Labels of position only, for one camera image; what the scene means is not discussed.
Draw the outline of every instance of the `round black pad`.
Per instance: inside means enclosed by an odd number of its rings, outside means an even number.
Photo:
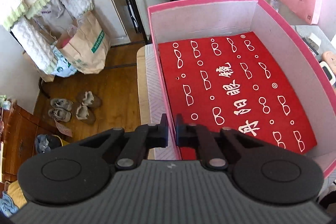
[[[110,178],[108,164],[95,149],[67,145],[24,162],[18,181],[25,197],[43,205],[66,205],[86,200]]]
[[[323,173],[311,159],[265,146],[249,149],[236,163],[233,179],[254,199],[272,204],[297,204],[317,197]]]

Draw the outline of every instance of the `red mat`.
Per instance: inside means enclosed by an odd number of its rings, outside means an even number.
[[[234,128],[296,153],[317,145],[293,88],[253,32],[160,43],[159,52],[174,118]],[[196,158],[192,149],[181,153]]]

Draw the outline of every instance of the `green text on bag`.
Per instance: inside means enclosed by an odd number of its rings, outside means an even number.
[[[105,37],[105,33],[104,33],[104,31],[101,31],[100,35],[97,38],[97,41],[95,42],[95,44],[93,45],[93,48],[91,49],[91,51],[93,53],[95,53],[97,51],[97,49],[99,48],[99,46],[100,46],[101,42],[103,41],[104,37]]]

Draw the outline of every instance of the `wooden floor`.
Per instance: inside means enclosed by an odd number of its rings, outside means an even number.
[[[123,127],[127,132],[141,125],[136,65],[110,69],[109,67],[136,64],[137,51],[143,45],[144,43],[136,43],[111,48],[105,70],[98,75],[77,73],[69,78],[56,77],[54,82],[43,84],[43,89],[51,98],[74,101],[79,92],[91,90],[102,99],[102,106],[94,110],[94,125],[89,126],[75,117],[64,123],[73,131],[73,137],[66,139],[68,142],[82,140],[112,127]],[[54,125],[53,120],[48,117],[50,108],[49,100],[40,94],[34,115]]]

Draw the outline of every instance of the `yellow cloth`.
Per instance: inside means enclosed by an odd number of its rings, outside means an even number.
[[[7,190],[7,194],[12,198],[14,204],[21,209],[27,204],[18,181],[13,182]]]

